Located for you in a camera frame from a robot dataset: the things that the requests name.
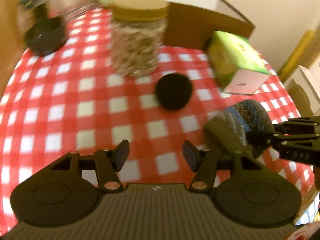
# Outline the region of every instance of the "ridged gray surface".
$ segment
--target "ridged gray surface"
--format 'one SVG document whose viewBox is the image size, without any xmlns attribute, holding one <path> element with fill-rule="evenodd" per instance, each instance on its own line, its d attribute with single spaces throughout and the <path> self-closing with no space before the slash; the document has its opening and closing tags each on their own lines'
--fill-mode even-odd
<svg viewBox="0 0 320 240">
<path fill-rule="evenodd" d="M 130 184 L 105 195 L 82 220 L 59 228 L 19 223 L 5 240 L 283 240 L 295 228 L 257 229 L 221 215 L 209 197 L 183 184 Z"/>
</svg>

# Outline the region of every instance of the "screw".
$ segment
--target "screw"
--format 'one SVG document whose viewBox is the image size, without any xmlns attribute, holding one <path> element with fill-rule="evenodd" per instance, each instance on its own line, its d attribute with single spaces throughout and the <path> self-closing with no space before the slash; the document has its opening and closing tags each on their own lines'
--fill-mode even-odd
<svg viewBox="0 0 320 240">
<path fill-rule="evenodd" d="M 206 189 L 208 187 L 208 185 L 203 181 L 197 181 L 197 182 L 192 183 L 192 187 L 194 189 L 202 190 L 202 189 Z"/>
<path fill-rule="evenodd" d="M 115 189 L 118 189 L 120 187 L 120 184 L 118 182 L 115 182 L 115 181 L 109 181 L 106 184 L 104 184 L 104 187 L 106 189 L 115 190 Z"/>
</svg>

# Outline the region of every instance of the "gold jar lid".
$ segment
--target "gold jar lid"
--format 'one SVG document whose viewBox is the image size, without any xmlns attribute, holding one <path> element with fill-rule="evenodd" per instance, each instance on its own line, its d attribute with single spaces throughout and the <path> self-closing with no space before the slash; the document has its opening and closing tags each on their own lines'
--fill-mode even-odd
<svg viewBox="0 0 320 240">
<path fill-rule="evenodd" d="M 169 3 L 164 0 L 112 0 L 113 17 L 124 21 L 152 21 L 168 15 Z"/>
</svg>

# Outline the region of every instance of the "striped knitted sock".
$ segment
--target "striped knitted sock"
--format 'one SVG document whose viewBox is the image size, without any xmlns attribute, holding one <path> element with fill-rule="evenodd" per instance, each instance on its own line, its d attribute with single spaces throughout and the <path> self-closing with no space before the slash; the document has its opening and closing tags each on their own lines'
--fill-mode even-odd
<svg viewBox="0 0 320 240">
<path fill-rule="evenodd" d="M 207 143 L 224 153 L 245 152 L 259 158 L 265 147 L 253 147 L 246 140 L 246 132 L 274 132 L 268 113 L 254 100 L 244 100 L 218 112 L 204 126 Z"/>
</svg>

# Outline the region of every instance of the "green box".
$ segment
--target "green box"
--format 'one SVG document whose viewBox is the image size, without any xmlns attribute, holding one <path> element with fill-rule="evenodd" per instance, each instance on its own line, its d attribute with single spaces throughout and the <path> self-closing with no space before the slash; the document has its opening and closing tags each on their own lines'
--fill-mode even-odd
<svg viewBox="0 0 320 240">
<path fill-rule="evenodd" d="M 215 31 L 207 55 L 224 92 L 252 95 L 269 78 L 269 71 L 246 38 Z"/>
</svg>

